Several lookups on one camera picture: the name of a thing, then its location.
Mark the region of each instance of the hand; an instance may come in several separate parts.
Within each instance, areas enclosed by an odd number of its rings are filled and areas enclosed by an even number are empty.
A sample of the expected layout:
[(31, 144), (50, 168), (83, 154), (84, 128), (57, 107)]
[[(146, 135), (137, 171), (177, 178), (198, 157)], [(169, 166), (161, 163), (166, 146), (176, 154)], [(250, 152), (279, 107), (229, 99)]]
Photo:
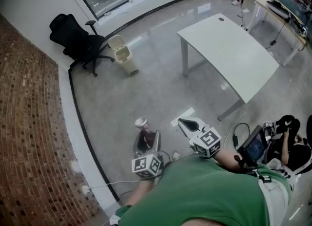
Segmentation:
[(287, 128), (287, 131), (284, 132), (284, 138), (288, 138), (289, 136), (289, 128)]

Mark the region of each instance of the green shirt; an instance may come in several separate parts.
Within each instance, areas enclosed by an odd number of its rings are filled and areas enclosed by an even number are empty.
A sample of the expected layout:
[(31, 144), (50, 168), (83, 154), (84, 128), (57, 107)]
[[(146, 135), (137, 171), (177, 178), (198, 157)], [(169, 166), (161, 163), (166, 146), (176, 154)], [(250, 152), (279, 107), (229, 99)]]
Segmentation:
[[(258, 173), (287, 181), (261, 165)], [(119, 226), (180, 226), (205, 218), (228, 226), (268, 226), (269, 215), (258, 178), (234, 174), (198, 155), (168, 166), (158, 185), (134, 206), (116, 211)]]

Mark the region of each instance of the red brick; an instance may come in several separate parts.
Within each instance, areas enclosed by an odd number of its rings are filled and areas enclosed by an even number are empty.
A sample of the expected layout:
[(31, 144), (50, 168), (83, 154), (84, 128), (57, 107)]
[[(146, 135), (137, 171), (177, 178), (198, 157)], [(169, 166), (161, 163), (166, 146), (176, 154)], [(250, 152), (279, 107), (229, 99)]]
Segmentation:
[(94, 198), (77, 194), (85, 182), (70, 167), (75, 155), (59, 96), (58, 65), (1, 15), (0, 33), (0, 197), (5, 204), (0, 225), (83, 223), (99, 207)]

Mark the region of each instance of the beige trash bin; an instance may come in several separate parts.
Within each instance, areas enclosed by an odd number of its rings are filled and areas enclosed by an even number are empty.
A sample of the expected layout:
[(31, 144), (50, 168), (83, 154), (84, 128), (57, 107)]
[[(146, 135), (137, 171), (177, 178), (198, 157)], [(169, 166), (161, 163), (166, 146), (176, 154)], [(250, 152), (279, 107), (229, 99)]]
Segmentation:
[(132, 53), (125, 45), (120, 35), (115, 35), (108, 40), (109, 46), (113, 49), (115, 59), (118, 64), (130, 75), (133, 76), (139, 72), (136, 64), (132, 60)]

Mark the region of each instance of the white table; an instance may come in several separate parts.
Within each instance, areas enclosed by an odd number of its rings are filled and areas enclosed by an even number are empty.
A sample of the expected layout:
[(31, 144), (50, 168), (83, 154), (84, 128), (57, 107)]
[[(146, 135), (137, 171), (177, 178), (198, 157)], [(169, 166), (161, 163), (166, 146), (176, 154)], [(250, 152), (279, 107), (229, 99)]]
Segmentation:
[(222, 14), (178, 32), (181, 38), (183, 75), (188, 75), (188, 44), (222, 75), (239, 100), (218, 117), (237, 110), (269, 80), (278, 63), (252, 36)]
[[(264, 16), (264, 19), (263, 21), (265, 21), (265, 18), (267, 16), (268, 13), (270, 13), (271, 15), (273, 15), (277, 20), (279, 20), (281, 22), (281, 26), (285, 23), (285, 20), (283, 18), (281, 18), (279, 15), (277, 15), (275, 12), (273, 12), (269, 6), (268, 6), (268, 3), (267, 1), (271, 1), (271, 0), (255, 0), (255, 7), (254, 7), (254, 11), (253, 11), (253, 16), (251, 18), (251, 21), (250, 23), (248, 24), (248, 27), (247, 27), (247, 31), (248, 33), (250, 33), (252, 27), (253, 27), (253, 24), (254, 24), (254, 21), (255, 21), (255, 18), (256, 16), (258, 15), (258, 12), (259, 12), (259, 8), (262, 7), (266, 13), (265, 13), (265, 16)], [(283, 62), (282, 66), (285, 67), (289, 62), (290, 60), (292, 60), (292, 58), (296, 55), (296, 53), (299, 51), (299, 49), (301, 50), (304, 45), (306, 44), (306, 40), (301, 37), (299, 34), (297, 34), (292, 28), (291, 26), (289, 25), (289, 23), (286, 23), (285, 24), (285, 27), (290, 29), (292, 31), (292, 33), (294, 34), (295, 36), (295, 43), (292, 45), (292, 53), (285, 59), (285, 61)]]

